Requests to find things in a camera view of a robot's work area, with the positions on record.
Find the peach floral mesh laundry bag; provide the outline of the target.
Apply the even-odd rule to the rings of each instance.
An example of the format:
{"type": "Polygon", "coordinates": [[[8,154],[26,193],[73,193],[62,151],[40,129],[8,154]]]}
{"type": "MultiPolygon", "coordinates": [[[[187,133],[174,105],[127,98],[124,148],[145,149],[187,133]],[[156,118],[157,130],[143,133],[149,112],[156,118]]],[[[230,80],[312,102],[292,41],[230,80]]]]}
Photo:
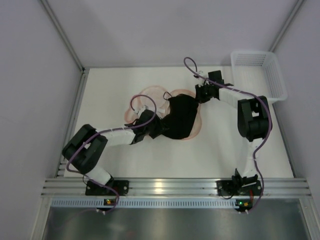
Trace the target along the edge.
{"type": "Polygon", "coordinates": [[[170,112],[168,99],[180,93],[196,97],[194,92],[187,89],[176,89],[169,92],[160,85],[153,85],[143,89],[139,93],[140,96],[136,97],[132,103],[130,103],[130,107],[126,110],[124,114],[125,122],[130,124],[136,120],[138,116],[134,113],[134,110],[143,105],[148,106],[148,110],[156,110],[157,116],[160,119],[163,119],[170,112]]]}

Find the black bra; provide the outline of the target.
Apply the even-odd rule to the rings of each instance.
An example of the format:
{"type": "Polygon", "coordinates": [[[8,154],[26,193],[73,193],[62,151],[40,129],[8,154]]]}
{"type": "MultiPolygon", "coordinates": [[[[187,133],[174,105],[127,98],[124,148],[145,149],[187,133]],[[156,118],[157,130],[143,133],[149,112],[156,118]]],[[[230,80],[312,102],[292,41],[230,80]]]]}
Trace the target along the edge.
{"type": "Polygon", "coordinates": [[[165,126],[162,135],[173,140],[194,138],[201,130],[200,104],[195,97],[179,93],[169,101],[169,113],[161,120],[165,126]]]}

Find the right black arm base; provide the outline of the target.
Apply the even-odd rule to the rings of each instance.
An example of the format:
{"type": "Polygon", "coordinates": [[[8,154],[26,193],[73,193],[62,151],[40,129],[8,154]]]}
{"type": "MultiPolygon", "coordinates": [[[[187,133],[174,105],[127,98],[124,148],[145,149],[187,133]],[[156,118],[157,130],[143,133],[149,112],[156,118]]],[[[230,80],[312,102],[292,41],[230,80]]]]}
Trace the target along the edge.
{"type": "Polygon", "coordinates": [[[259,180],[219,180],[217,183],[218,195],[223,197],[230,196],[259,196],[262,192],[262,185],[259,180]]]}

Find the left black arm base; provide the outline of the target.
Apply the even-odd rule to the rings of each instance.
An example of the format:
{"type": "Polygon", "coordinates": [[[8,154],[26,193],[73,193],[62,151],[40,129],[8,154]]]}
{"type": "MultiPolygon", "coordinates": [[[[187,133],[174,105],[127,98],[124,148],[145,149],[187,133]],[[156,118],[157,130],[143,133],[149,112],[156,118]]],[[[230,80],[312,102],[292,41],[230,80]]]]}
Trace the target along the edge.
{"type": "Polygon", "coordinates": [[[91,180],[86,183],[86,196],[125,196],[129,192],[128,180],[111,180],[107,183],[108,188],[102,187],[91,180]]]}

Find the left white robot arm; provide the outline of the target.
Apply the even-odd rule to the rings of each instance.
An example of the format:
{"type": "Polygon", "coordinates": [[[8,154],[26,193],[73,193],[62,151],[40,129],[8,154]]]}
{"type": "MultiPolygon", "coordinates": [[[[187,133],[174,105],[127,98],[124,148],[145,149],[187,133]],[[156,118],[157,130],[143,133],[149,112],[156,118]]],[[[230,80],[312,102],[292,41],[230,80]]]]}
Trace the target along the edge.
{"type": "Polygon", "coordinates": [[[83,125],[62,149],[62,156],[68,160],[67,170],[87,177],[94,184],[111,187],[112,175],[98,166],[105,148],[134,145],[152,139],[168,130],[164,121],[152,110],[143,110],[132,123],[123,127],[99,131],[90,124],[83,125]]]}

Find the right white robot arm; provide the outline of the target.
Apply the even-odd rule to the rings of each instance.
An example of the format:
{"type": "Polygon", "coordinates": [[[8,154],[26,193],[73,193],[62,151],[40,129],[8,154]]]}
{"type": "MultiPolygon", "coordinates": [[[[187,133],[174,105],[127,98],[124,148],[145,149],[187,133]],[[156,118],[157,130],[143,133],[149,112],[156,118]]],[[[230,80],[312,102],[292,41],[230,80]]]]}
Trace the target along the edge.
{"type": "Polygon", "coordinates": [[[257,163],[258,151],[268,140],[273,128],[268,99],[261,95],[246,92],[225,83],[219,77],[205,77],[196,72],[193,75],[203,79],[197,84],[196,98],[205,103],[212,98],[228,104],[237,111],[237,130],[242,137],[241,156],[239,164],[231,177],[236,191],[248,189],[259,184],[264,187],[262,174],[257,163]]]}

